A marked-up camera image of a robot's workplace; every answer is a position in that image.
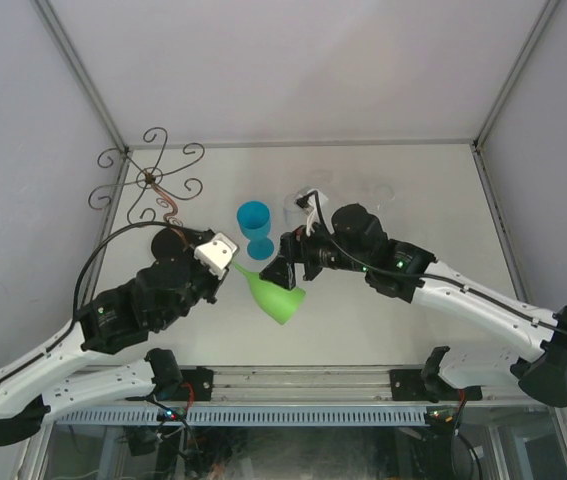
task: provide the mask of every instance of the black wire scroll decoration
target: black wire scroll decoration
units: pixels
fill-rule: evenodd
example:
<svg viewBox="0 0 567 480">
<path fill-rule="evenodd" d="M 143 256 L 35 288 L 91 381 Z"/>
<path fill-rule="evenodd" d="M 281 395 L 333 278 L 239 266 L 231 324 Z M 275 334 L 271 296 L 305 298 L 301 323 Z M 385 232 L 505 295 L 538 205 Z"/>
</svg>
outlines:
<svg viewBox="0 0 567 480">
<path fill-rule="evenodd" d="M 205 156 L 205 147 L 200 143 L 188 143 L 183 147 L 183 155 L 195 155 L 197 152 L 200 153 L 199 155 L 189 163 L 185 165 L 170 170 L 168 172 L 163 172 L 159 165 L 161 164 L 161 160 L 163 159 L 163 153 L 165 152 L 165 147 L 167 145 L 168 133 L 163 127 L 152 127 L 147 130 L 143 134 L 143 141 L 147 144 L 154 143 L 159 135 L 162 134 L 163 143 L 161 145 L 161 150 L 159 155 L 152 167 L 141 168 L 137 165 L 137 163 L 127 154 L 127 152 L 122 152 L 117 148 L 108 148 L 101 152 L 101 154 L 96 159 L 96 163 L 101 168 L 111 168 L 118 162 L 128 162 L 130 166 L 136 168 L 138 170 L 138 174 L 136 179 L 130 182 L 123 182 L 123 183 L 110 183 L 106 185 L 100 185 L 96 187 L 94 190 L 90 192 L 88 196 L 88 205 L 93 210 L 103 210 L 104 208 L 108 207 L 112 203 L 112 196 L 116 189 L 129 186 L 129 185 L 136 185 L 138 186 L 141 191 L 139 192 L 138 197 L 132 203 L 132 206 L 127 211 L 127 221 L 129 224 L 140 222 L 140 221 L 154 221 L 156 220 L 157 213 L 153 207 L 146 207 L 144 208 L 138 215 L 133 214 L 134 210 L 136 209 L 137 205 L 141 202 L 143 195 L 146 191 L 152 190 L 154 193 L 158 195 L 156 198 L 156 203 L 159 207 L 163 209 L 169 209 L 169 211 L 163 214 L 163 221 L 171 223 L 172 225 L 182 226 L 181 221 L 178 219 L 177 215 L 179 213 L 179 208 L 176 204 L 175 200 L 186 202 L 188 200 L 192 200 L 193 198 L 198 197 L 201 192 L 203 192 L 203 182 L 196 177 L 190 177 L 185 179 L 183 182 L 183 186 L 188 192 L 190 193 L 187 196 L 180 196 L 176 195 L 165 187 L 160 186 L 161 181 L 163 178 L 167 177 L 168 175 L 173 175 L 175 173 L 182 172 L 183 170 L 191 167 L 195 163 L 201 161 L 201 159 Z"/>
</svg>

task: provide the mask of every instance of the white table surface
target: white table surface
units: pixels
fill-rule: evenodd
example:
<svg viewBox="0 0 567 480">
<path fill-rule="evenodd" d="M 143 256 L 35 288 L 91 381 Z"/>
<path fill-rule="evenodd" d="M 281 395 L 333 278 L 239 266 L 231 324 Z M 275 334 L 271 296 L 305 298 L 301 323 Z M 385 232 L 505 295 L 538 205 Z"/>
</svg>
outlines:
<svg viewBox="0 0 567 480">
<path fill-rule="evenodd" d="M 138 150 L 133 158 L 145 167 L 154 164 L 157 154 Z M 167 150 L 161 167 L 167 171 L 191 159 L 180 150 Z M 373 207 L 378 203 L 369 195 L 373 187 L 391 185 L 396 198 L 379 213 L 390 237 L 426 248 L 470 278 L 514 295 L 468 145 L 208 149 L 198 164 L 165 177 L 162 185 L 185 195 L 183 181 L 200 178 L 202 194 L 177 202 L 179 218 L 188 227 L 222 231 L 242 249 L 238 261 L 260 270 L 269 260 L 247 256 L 237 208 L 252 199 L 267 204 L 272 214 L 270 238 L 278 248 L 279 236 L 290 230 L 283 199 L 306 186 L 317 170 L 333 176 L 330 183 L 319 185 L 332 207 L 356 201 Z M 127 181 L 136 175 L 130 168 Z M 139 191 L 136 185 L 125 187 L 113 229 L 127 224 L 126 213 Z M 156 194 L 149 190 L 136 214 L 156 207 L 161 216 L 164 211 L 155 202 Z M 132 230 L 110 244 L 97 292 L 127 282 L 153 262 L 150 242 L 158 230 Z M 302 274 L 303 267 L 297 269 Z M 307 297 L 285 326 L 256 306 L 243 276 L 233 270 L 216 305 L 197 305 L 168 330 L 150 334 L 149 342 L 113 357 L 112 363 L 132 361 L 161 347 L 171 348 L 179 364 L 190 366 L 408 365 L 423 363 L 437 345 L 495 343 L 466 320 L 377 294 L 360 274 L 324 270 L 313 282 L 300 277 Z"/>
</svg>

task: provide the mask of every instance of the blue cup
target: blue cup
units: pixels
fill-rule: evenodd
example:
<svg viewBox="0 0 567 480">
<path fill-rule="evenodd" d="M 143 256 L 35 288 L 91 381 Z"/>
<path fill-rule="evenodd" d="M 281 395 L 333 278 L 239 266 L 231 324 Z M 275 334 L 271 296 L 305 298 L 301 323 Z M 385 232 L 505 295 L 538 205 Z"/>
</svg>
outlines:
<svg viewBox="0 0 567 480">
<path fill-rule="evenodd" d="M 254 260 L 265 260 L 274 253 L 274 243 L 267 238 L 272 228 L 270 209 L 255 200 L 244 203 L 236 212 L 241 233 L 250 240 L 247 254 Z"/>
</svg>

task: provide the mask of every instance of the white cable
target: white cable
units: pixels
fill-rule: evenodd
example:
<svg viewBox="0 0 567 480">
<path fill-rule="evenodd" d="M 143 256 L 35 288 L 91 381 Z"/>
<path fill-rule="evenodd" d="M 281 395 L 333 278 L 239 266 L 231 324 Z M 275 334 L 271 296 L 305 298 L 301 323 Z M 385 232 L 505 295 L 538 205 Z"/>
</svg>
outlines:
<svg viewBox="0 0 567 480">
<path fill-rule="evenodd" d="M 92 476 L 95 473 L 99 473 L 99 470 L 92 470 L 90 473 L 86 473 L 78 477 L 54 477 L 52 480 L 79 480 L 80 478 L 87 478 L 89 476 Z"/>
</svg>

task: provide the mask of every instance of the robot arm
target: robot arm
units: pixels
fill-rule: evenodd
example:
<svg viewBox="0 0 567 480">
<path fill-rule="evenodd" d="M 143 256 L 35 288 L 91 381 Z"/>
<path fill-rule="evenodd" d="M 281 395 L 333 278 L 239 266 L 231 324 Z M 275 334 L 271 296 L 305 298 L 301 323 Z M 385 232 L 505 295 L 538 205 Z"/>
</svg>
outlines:
<svg viewBox="0 0 567 480">
<path fill-rule="evenodd" d="M 299 205 L 314 209 L 312 195 L 301 197 Z M 433 397 L 467 386 L 518 383 L 542 403 L 567 406 L 567 335 L 561 333 L 567 332 L 567 307 L 552 312 L 500 295 L 424 249 L 388 239 L 378 218 L 358 204 L 337 210 L 332 226 L 333 234 L 324 221 L 309 236 L 303 226 L 283 234 L 278 256 L 261 278 L 292 289 L 296 263 L 304 265 L 307 281 L 323 268 L 364 273 L 378 293 L 461 316 L 507 346 L 495 355 L 435 349 L 422 372 Z"/>
<path fill-rule="evenodd" d="M 0 369 L 0 445 L 21 441 L 70 410 L 178 387 L 174 355 L 159 349 L 118 369 L 68 377 L 145 342 L 199 300 L 216 301 L 238 248 L 221 233 L 183 230 L 192 235 L 185 239 L 191 248 L 178 258 L 161 259 L 100 293 L 49 340 Z"/>
</svg>

